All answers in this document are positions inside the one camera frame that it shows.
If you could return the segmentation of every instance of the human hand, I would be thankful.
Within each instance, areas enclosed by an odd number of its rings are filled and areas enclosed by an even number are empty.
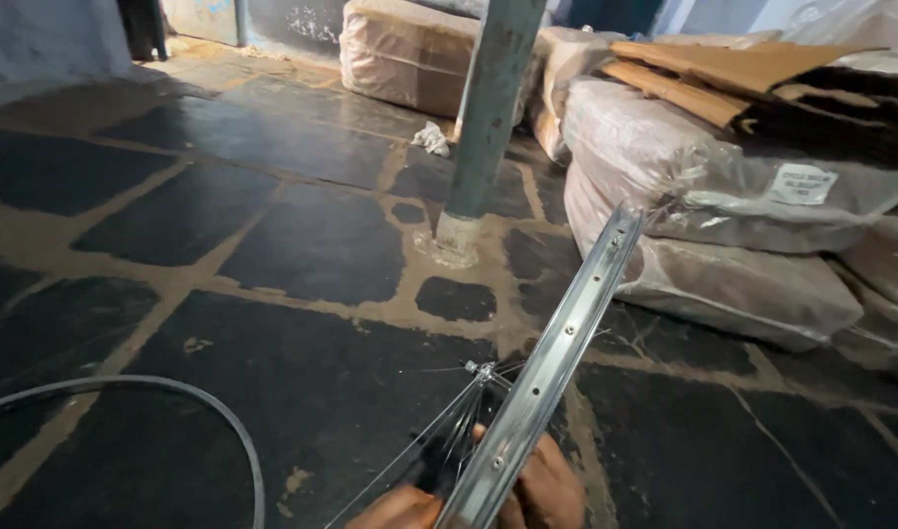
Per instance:
[[[476,440],[485,427],[476,425]],[[544,434],[498,513],[500,529],[582,529],[586,492],[556,441]]]
[[[377,498],[344,529],[430,529],[441,509],[442,500],[417,487],[399,487]]]

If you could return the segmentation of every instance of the white label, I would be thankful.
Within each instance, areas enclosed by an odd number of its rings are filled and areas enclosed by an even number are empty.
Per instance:
[[[782,164],[775,174],[766,198],[784,204],[815,206],[823,204],[837,181],[837,173],[805,164]]]

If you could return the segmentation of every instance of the stone tile floor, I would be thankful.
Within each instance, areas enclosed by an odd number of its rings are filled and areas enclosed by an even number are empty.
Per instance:
[[[581,264],[561,168],[513,139],[480,260],[420,250],[452,161],[334,71],[206,46],[0,109],[0,396],[137,373],[249,429],[269,527],[320,527]],[[443,120],[443,127],[451,126]],[[615,303],[551,432],[591,527],[898,527],[898,385]],[[113,390],[0,415],[0,528],[245,527],[203,406]]]

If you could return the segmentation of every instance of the metal pole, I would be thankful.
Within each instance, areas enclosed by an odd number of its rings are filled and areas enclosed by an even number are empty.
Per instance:
[[[490,0],[468,67],[452,192],[439,217],[440,246],[470,253],[495,171],[511,139],[517,90],[534,48],[545,0]]]

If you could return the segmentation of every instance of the crumpled white paper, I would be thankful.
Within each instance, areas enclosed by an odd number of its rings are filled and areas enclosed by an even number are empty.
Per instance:
[[[445,158],[449,157],[449,144],[446,143],[446,137],[439,126],[431,121],[427,121],[426,126],[416,133],[412,145],[421,145],[430,154],[435,153]]]

